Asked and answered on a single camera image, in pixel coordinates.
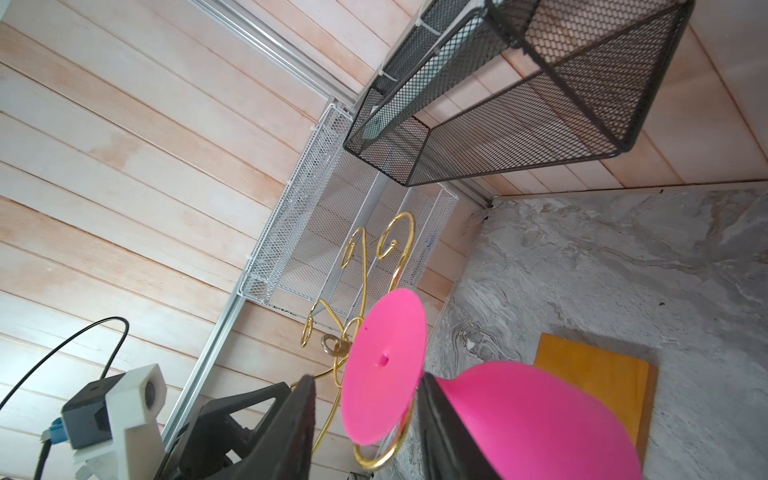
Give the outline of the pink wine glass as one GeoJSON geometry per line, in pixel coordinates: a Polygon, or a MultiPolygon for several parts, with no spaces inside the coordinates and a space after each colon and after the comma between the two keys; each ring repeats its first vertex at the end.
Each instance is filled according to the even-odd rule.
{"type": "MultiPolygon", "coordinates": [[[[342,384],[342,419],[358,445],[416,418],[427,322],[419,297],[382,297],[355,336],[342,384]]],[[[638,479],[641,464],[618,418],[598,399],[515,361],[475,365],[439,386],[500,479],[638,479]]]]}

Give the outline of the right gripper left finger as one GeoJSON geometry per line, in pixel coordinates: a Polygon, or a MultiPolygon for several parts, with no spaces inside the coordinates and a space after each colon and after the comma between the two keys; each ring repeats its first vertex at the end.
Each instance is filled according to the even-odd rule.
{"type": "Polygon", "coordinates": [[[210,479],[308,479],[315,398],[315,379],[304,375],[251,451],[210,479]]]}

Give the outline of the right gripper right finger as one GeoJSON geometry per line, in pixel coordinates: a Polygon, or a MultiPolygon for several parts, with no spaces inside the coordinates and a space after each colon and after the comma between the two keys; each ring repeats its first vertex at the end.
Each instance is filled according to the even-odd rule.
{"type": "Polygon", "coordinates": [[[417,411],[425,479],[500,479],[430,373],[419,382],[417,411]]]}

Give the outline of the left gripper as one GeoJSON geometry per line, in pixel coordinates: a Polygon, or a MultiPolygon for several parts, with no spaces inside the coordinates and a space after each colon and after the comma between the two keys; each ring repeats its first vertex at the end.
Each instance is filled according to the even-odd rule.
{"type": "Polygon", "coordinates": [[[208,479],[232,467],[230,452],[243,459],[255,448],[291,394],[284,383],[247,393],[214,399],[203,405],[197,417],[174,437],[155,475],[157,479],[208,479]],[[271,401],[256,427],[238,423],[232,415],[271,401]]]}

